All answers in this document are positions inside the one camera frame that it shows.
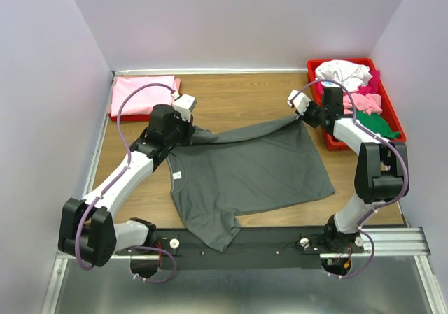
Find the folded clothing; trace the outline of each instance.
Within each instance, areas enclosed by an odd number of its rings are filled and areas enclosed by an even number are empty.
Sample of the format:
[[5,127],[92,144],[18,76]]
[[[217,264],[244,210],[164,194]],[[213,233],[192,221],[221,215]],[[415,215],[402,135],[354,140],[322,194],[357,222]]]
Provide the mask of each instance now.
[[[354,94],[361,94],[361,95],[378,93],[380,72],[373,70],[373,71],[369,71],[369,73],[372,75],[372,78],[370,79],[369,83],[366,86],[360,86],[358,88],[357,92],[352,92],[352,93],[354,93]],[[322,94],[323,94],[322,83],[318,83],[318,85],[317,85],[317,92],[319,93],[319,95],[322,96]]]
[[[161,83],[178,91],[180,80],[175,78],[174,75],[170,76],[139,76],[139,77],[122,77],[119,76],[116,79],[113,86],[112,101],[110,114],[111,117],[117,117],[123,101],[133,91],[140,88],[142,85],[149,83]],[[169,104],[173,103],[173,96],[165,87],[153,86],[147,87],[140,92],[136,93],[125,105],[122,110],[122,115],[149,115],[153,111],[153,107],[156,104]]]
[[[345,60],[331,60],[323,62],[316,68],[317,78],[326,78],[341,83],[349,92],[357,92],[360,86],[368,85],[372,75],[369,67],[363,64],[354,64]],[[332,83],[324,83],[324,86],[335,86]]]
[[370,131],[379,134],[381,137],[398,138],[401,135],[400,132],[393,132],[386,120],[376,113],[368,115],[367,113],[357,110],[356,118],[362,125],[367,127]]
[[[353,98],[353,101],[355,102],[355,107],[357,110],[363,111],[364,113],[367,113],[368,115],[371,115],[373,113],[381,114],[383,112],[383,109],[381,109],[381,95],[378,94],[367,94],[367,95],[361,95],[358,93],[351,94],[351,97]],[[344,96],[343,98],[344,103],[344,113],[346,115],[351,113],[351,101],[348,96]]]

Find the clothes pile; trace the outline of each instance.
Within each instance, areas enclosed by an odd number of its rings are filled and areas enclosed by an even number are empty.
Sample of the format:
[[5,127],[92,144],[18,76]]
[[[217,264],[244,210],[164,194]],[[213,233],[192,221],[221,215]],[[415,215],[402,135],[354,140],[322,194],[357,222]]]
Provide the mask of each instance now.
[[[316,68],[316,79],[325,78],[341,83],[351,93],[357,110],[357,118],[368,129],[386,138],[397,138],[400,132],[393,132],[387,121],[381,116],[381,95],[379,89],[379,71],[368,66],[344,60],[332,60]],[[322,96],[324,87],[337,87],[334,83],[322,82],[317,91]],[[352,113],[350,98],[344,93],[344,113]]]

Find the white cloth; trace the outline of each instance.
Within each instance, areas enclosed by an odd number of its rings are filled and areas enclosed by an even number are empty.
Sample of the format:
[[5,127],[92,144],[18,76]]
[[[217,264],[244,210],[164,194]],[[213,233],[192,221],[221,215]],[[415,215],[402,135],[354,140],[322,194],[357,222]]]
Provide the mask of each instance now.
[[363,64],[354,64],[350,61],[331,60],[323,62],[316,68],[316,78],[327,78],[341,83],[349,92],[357,92],[358,87],[366,86],[372,75],[369,67]]

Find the pink cloth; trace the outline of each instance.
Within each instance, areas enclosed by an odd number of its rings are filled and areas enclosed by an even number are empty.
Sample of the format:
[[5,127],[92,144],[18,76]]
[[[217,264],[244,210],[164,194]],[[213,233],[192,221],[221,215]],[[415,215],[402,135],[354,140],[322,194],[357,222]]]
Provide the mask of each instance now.
[[[112,101],[110,114],[112,117],[117,117],[118,110],[123,101],[134,90],[147,85],[148,83],[162,83],[172,87],[178,91],[181,80],[170,76],[139,76],[139,77],[122,77],[116,79],[113,86]],[[156,104],[172,104],[173,96],[171,92],[165,87],[147,87],[136,93],[125,105],[122,110],[122,115],[149,115]]]
[[[378,93],[378,87],[379,87],[379,71],[369,71],[370,75],[372,75],[372,78],[369,81],[369,84],[365,87],[359,87],[357,92],[352,92],[352,94],[361,94],[361,95],[367,95],[367,94],[376,94]],[[317,85],[317,92],[322,96],[323,94],[323,87],[322,83],[318,83]]]
[[[364,96],[362,94],[352,92],[351,97],[353,97],[355,107],[359,111],[363,111],[368,115],[371,115],[372,113],[377,113],[379,115],[383,112],[383,109],[381,109],[381,95],[367,94]],[[348,110],[351,108],[350,98],[348,96],[344,96],[343,101],[344,101],[344,113],[346,115],[350,114],[351,110]]]

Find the gray t-shirt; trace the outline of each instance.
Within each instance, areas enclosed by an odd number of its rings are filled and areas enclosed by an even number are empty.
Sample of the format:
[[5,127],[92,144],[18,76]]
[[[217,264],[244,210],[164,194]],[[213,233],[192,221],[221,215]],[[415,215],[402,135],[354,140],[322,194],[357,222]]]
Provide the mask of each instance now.
[[168,156],[171,196],[186,228],[223,252],[241,229],[235,215],[335,193],[303,122],[290,116],[221,134],[196,127]]

